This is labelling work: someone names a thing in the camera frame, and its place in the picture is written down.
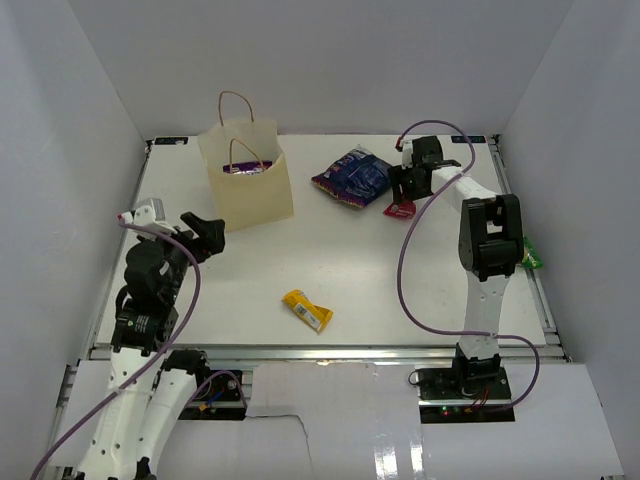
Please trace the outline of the red snack packet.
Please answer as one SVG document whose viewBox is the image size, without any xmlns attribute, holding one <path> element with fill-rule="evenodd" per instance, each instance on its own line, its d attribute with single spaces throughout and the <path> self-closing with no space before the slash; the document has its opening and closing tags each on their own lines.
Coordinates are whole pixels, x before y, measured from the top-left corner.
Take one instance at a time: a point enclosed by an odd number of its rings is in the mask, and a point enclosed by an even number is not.
<svg viewBox="0 0 640 480">
<path fill-rule="evenodd" d="M 393 202 L 384 210 L 384 214 L 392 218 L 411 220 L 416 214 L 416 205 L 410 200 Z"/>
</svg>

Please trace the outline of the purple blue snack bag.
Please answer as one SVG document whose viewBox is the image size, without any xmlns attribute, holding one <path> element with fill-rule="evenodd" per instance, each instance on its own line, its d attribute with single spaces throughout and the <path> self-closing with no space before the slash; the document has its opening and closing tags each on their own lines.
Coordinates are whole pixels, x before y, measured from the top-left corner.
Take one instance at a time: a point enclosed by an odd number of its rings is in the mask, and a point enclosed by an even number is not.
<svg viewBox="0 0 640 480">
<path fill-rule="evenodd" d="M 311 182 L 335 200 L 362 209 L 391 188 L 390 168 L 387 161 L 358 145 Z"/>
</svg>

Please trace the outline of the brown M&M's packet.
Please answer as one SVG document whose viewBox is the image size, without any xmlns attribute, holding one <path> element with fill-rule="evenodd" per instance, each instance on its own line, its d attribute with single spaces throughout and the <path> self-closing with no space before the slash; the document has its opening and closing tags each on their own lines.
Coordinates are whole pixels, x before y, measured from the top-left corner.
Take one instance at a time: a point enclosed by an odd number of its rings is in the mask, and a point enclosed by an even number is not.
<svg viewBox="0 0 640 480">
<path fill-rule="evenodd" d="M 258 175 L 270 169 L 273 161 L 245 161 L 225 164 L 222 171 L 231 175 Z"/>
</svg>

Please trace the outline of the yellow snack wrapper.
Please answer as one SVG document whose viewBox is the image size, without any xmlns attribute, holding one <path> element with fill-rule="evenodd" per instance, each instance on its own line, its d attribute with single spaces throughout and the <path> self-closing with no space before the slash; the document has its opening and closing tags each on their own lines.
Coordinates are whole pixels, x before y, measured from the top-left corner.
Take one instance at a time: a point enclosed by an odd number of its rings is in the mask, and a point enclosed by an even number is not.
<svg viewBox="0 0 640 480">
<path fill-rule="evenodd" d="M 313 304 L 299 289 L 288 292 L 282 302 L 316 333 L 322 333 L 333 317 L 333 311 Z"/>
</svg>

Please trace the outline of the green snack packet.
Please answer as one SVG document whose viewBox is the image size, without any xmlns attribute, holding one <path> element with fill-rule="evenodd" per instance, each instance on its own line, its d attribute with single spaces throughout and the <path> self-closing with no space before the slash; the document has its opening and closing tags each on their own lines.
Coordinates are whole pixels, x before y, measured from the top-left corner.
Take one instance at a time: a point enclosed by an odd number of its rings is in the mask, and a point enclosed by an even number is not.
<svg viewBox="0 0 640 480">
<path fill-rule="evenodd" d="M 541 269 L 544 266 L 544 262 L 535 251 L 533 244 L 527 236 L 523 237 L 524 255 L 521 260 L 521 266 L 528 270 Z"/>
</svg>

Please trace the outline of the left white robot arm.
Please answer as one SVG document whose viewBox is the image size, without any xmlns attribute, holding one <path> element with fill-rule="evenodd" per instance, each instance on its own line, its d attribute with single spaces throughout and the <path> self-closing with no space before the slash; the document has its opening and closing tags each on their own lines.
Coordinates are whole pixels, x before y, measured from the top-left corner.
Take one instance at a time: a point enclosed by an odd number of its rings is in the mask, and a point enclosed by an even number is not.
<svg viewBox="0 0 640 480">
<path fill-rule="evenodd" d="M 185 212 L 185 226 L 173 226 L 159 198 L 144 199 L 117 219 L 136 242 L 115 300 L 106 396 L 89 414 L 97 425 L 76 479 L 154 479 L 184 411 L 246 400 L 239 372 L 211 368 L 201 350 L 172 347 L 197 304 L 190 301 L 185 315 L 178 314 L 183 281 L 193 272 L 202 285 L 201 264 L 224 250 L 224 221 Z"/>
</svg>

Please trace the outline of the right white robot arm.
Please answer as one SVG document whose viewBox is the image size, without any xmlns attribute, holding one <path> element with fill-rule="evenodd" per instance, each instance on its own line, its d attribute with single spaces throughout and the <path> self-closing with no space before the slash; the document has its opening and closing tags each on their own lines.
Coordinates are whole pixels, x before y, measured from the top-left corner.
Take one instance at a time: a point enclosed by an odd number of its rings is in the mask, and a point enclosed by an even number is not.
<svg viewBox="0 0 640 480">
<path fill-rule="evenodd" d="M 524 256 L 520 202 L 471 178 L 446 159 L 436 136 L 398 142 L 402 163 L 389 169 L 393 199 L 443 199 L 460 215 L 458 257 L 467 275 L 464 327 L 452 361 L 451 384 L 472 399 L 498 378 L 503 297 Z"/>
</svg>

